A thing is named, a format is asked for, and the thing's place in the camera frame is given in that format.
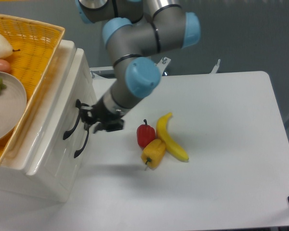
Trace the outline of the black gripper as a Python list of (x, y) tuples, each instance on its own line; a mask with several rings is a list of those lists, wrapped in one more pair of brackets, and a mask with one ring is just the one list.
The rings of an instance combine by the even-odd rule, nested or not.
[(93, 130), (93, 134), (103, 130), (113, 132), (124, 128), (121, 112), (108, 110), (103, 98), (95, 105), (80, 103), (79, 113), (86, 131), (89, 131), (92, 125), (98, 123)]

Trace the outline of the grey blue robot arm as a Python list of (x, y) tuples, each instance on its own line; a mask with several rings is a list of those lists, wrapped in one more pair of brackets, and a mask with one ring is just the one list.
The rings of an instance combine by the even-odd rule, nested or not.
[(177, 0), (78, 0), (83, 21), (105, 21), (102, 37), (116, 81), (94, 105), (78, 102), (85, 130), (123, 129), (123, 117), (159, 84), (151, 56), (183, 49), (200, 40), (200, 22)]

